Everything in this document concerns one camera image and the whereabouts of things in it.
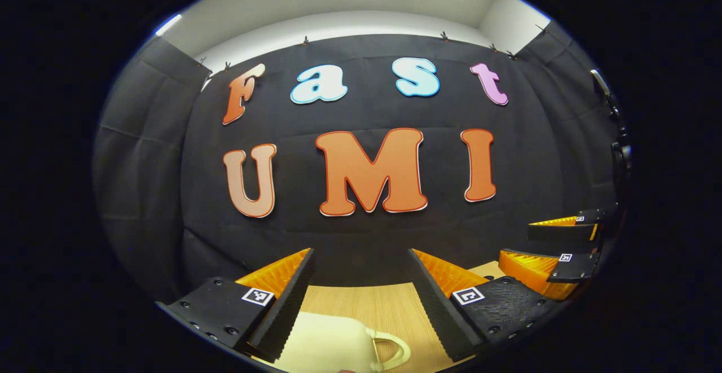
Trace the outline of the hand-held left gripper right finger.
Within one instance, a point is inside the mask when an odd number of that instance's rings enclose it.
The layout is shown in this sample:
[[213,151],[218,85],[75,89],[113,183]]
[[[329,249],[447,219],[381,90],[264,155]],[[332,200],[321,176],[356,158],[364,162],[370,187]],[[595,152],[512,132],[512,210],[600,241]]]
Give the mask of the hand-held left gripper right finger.
[[453,362],[489,357],[529,337],[557,313],[559,301],[506,276],[487,279],[408,249],[406,273]]

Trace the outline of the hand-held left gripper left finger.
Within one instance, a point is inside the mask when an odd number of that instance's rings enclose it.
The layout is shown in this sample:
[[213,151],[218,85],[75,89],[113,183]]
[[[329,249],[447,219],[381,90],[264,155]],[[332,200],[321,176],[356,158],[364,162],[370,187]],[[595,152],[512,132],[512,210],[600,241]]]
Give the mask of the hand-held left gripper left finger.
[[315,275],[315,251],[303,249],[245,277],[212,277],[170,303],[165,314],[238,357],[281,357]]

